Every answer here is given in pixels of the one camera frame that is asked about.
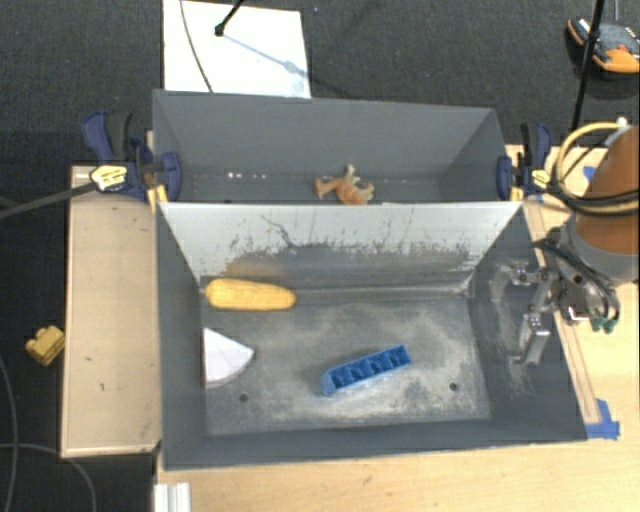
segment yellow toy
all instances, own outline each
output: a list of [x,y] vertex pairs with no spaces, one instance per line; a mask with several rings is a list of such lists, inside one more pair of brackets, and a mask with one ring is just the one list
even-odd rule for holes
[[235,311],[277,311],[296,303],[295,294],[274,284],[216,278],[205,289],[209,304]]
[[43,327],[24,348],[42,366],[49,366],[64,348],[64,333],[53,325]]

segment blue clamp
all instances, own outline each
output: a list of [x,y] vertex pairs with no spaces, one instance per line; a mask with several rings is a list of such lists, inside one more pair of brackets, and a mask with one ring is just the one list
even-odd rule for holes
[[507,155],[498,159],[496,169],[496,189],[498,197],[503,201],[511,196],[513,187],[522,190],[524,197],[540,194],[545,191],[534,178],[534,171],[544,169],[545,162],[551,153],[551,132],[543,124],[534,127],[523,123],[520,126],[524,144],[524,153],[518,153],[518,165]]
[[140,139],[129,137],[131,114],[116,112],[109,114],[99,110],[90,114],[81,123],[84,142],[98,157],[100,165],[117,163],[126,169],[126,179],[121,186],[101,192],[117,192],[140,201],[146,201],[147,190],[153,186],[144,180],[145,174],[154,175],[154,185],[163,184],[169,201],[175,201],[182,185],[182,169],[178,155],[167,152],[154,163],[153,153]]
[[352,386],[363,380],[386,374],[411,364],[411,358],[404,345],[376,352],[327,370],[320,379],[322,392],[331,396],[336,391]]
[[609,406],[604,400],[596,398],[598,409],[600,410],[600,423],[585,425],[587,437],[589,439],[613,439],[614,441],[620,436],[620,422],[612,421],[609,413]]

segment gray bin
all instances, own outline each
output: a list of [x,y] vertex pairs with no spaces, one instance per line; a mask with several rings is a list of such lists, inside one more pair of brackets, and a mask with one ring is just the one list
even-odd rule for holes
[[[585,439],[555,331],[539,367],[508,357],[535,289],[489,297],[500,266],[535,266],[518,205],[487,202],[504,151],[493,112],[157,93],[154,116],[156,150],[177,150],[186,178],[157,217],[166,469]],[[412,204],[314,199],[310,180],[346,163],[389,185],[378,201]],[[203,289],[216,276],[298,302],[214,310]],[[208,390],[204,327],[255,350]],[[400,343],[406,369],[322,394],[327,369]]]

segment white plastic piece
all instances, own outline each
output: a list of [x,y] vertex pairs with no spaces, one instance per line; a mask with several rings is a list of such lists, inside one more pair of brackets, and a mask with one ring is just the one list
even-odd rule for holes
[[191,485],[188,482],[156,484],[153,487],[154,512],[191,512]]
[[207,388],[233,380],[249,365],[254,351],[222,334],[203,329],[204,384]]

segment clamp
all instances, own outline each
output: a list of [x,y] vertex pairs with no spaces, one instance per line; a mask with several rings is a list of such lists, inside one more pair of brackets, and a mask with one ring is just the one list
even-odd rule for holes
[[182,185],[178,155],[167,152],[154,162],[153,153],[140,139],[129,137],[128,112],[99,110],[81,123],[85,144],[96,154],[100,166],[90,173],[100,192],[124,194],[140,201],[147,191],[164,185],[169,201],[175,201]]
[[549,175],[544,165],[551,153],[551,132],[543,124],[520,125],[524,153],[518,153],[518,165],[503,155],[498,159],[496,188],[502,200],[519,201],[532,194],[545,192]]

